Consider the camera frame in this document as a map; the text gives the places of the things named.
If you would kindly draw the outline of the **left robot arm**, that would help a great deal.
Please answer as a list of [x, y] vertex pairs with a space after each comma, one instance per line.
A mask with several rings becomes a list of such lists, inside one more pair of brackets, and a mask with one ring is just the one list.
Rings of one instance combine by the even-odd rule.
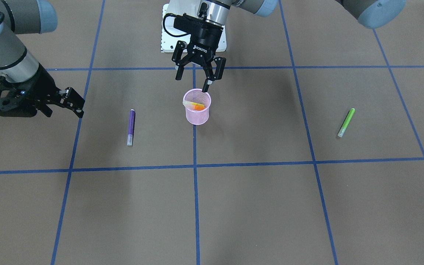
[[226, 57], [219, 55], [219, 43], [231, 22], [231, 32], [251, 42], [267, 44], [272, 49], [266, 30], [267, 22], [280, 21], [282, 30], [323, 27], [341, 32], [377, 29], [394, 20], [407, 5], [405, 0], [170, 0], [162, 17], [163, 34], [174, 39], [170, 61], [173, 78], [181, 80], [187, 67], [202, 71], [199, 89], [207, 92], [220, 80]]

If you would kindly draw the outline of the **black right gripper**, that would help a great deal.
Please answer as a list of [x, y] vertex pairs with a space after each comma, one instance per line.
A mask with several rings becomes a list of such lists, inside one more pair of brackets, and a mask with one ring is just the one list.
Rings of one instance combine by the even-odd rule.
[[74, 112], [79, 119], [84, 117], [85, 99], [72, 87], [57, 88], [54, 79], [47, 70], [39, 64], [32, 78], [22, 83], [25, 89], [22, 104], [51, 117], [53, 110], [48, 105], [56, 105]]

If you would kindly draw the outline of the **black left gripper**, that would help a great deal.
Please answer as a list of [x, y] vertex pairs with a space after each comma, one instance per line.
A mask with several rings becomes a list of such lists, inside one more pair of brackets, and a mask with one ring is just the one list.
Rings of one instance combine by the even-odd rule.
[[172, 61], [177, 70], [175, 80], [182, 79], [187, 64], [195, 63], [205, 71], [206, 79], [202, 86], [202, 92], [208, 92], [213, 82], [222, 79], [227, 62], [225, 57], [215, 57], [219, 40], [220, 38], [216, 36], [208, 36], [205, 39], [190, 36], [189, 44], [179, 40], [172, 55]]

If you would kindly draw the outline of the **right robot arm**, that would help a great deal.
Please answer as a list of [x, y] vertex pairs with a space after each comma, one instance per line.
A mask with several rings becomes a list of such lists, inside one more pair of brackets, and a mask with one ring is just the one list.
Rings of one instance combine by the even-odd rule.
[[59, 89], [19, 35], [54, 32], [58, 16], [48, 0], [0, 0], [0, 116], [52, 116], [56, 105], [84, 116], [85, 100], [72, 87]]

